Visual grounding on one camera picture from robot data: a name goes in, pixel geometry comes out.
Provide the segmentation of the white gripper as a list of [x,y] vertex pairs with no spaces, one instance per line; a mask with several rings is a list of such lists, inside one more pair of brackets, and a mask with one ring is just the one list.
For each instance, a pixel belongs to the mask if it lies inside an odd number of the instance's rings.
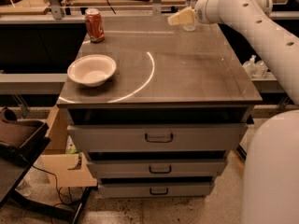
[[171,15],[167,21],[169,25],[193,24],[195,18],[204,24],[221,23],[218,9],[219,0],[198,0],[195,5],[195,13],[191,7],[185,7],[181,11]]

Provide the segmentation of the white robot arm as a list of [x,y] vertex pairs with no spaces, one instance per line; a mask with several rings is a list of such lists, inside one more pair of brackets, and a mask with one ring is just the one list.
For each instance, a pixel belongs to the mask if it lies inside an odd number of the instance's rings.
[[[271,0],[198,0],[171,25],[222,23],[242,34],[291,100],[299,103],[299,39],[269,18]],[[299,224],[299,110],[265,121],[245,161],[241,224]]]

